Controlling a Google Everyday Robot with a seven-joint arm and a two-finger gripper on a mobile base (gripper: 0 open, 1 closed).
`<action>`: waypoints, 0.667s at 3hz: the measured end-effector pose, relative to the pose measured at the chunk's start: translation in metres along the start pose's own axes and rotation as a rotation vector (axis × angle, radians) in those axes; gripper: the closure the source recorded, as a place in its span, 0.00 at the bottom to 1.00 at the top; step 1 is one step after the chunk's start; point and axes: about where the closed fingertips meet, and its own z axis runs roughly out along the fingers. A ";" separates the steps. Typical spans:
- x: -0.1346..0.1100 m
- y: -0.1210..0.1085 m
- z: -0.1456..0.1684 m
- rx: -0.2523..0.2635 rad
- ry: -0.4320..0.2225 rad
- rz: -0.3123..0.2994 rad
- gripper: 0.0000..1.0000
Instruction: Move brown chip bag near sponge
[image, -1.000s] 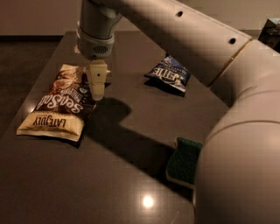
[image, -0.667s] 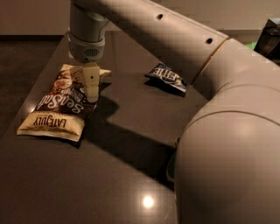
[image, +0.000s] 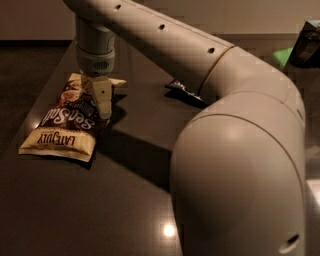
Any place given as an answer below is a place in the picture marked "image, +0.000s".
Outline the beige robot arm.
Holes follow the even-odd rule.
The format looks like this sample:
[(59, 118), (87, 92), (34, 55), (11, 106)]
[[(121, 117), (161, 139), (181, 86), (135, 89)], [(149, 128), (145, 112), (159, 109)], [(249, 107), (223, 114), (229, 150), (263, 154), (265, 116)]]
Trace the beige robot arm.
[(305, 108), (282, 72), (131, 0), (63, 0), (206, 108), (180, 133), (170, 192), (183, 256), (305, 256)]

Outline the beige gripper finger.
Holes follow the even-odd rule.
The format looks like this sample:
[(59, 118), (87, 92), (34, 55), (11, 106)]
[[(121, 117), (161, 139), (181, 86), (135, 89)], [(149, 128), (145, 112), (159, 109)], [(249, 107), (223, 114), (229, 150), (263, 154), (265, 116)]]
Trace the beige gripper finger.
[(112, 83), (106, 77), (96, 77), (92, 81), (93, 98), (101, 119), (112, 115)]
[(83, 72), (80, 73), (80, 82), (81, 82), (81, 94), (82, 95), (91, 95), (92, 94), (92, 79), (88, 77)]

